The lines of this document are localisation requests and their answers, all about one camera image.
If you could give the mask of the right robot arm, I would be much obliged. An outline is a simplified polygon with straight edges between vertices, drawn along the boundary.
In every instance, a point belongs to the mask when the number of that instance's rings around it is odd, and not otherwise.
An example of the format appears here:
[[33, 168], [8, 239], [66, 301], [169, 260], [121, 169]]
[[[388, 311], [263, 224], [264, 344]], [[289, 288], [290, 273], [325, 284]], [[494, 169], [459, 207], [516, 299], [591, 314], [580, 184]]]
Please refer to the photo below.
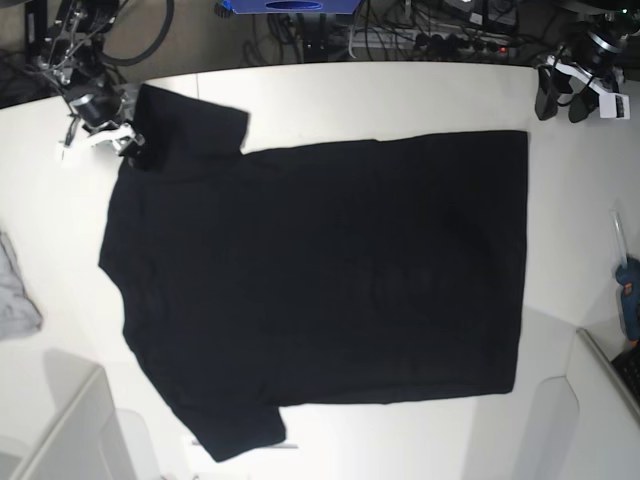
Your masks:
[[110, 148], [133, 164], [145, 146], [133, 122], [137, 89], [101, 58], [121, 8], [119, 1], [62, 2], [35, 59], [35, 72], [70, 110], [70, 124], [55, 150], [64, 166], [79, 163], [96, 147]]

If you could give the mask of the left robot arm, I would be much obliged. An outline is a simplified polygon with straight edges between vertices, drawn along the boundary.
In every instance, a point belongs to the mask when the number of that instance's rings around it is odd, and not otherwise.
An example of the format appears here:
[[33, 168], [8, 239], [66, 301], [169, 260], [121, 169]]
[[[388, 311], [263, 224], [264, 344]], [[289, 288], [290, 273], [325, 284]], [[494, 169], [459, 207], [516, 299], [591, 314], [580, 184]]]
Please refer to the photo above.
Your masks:
[[602, 119], [631, 118], [619, 57], [639, 35], [637, 1], [571, 1], [578, 20], [563, 28], [558, 45], [533, 61], [538, 76], [534, 112], [547, 121], [561, 108], [576, 124], [596, 112]]

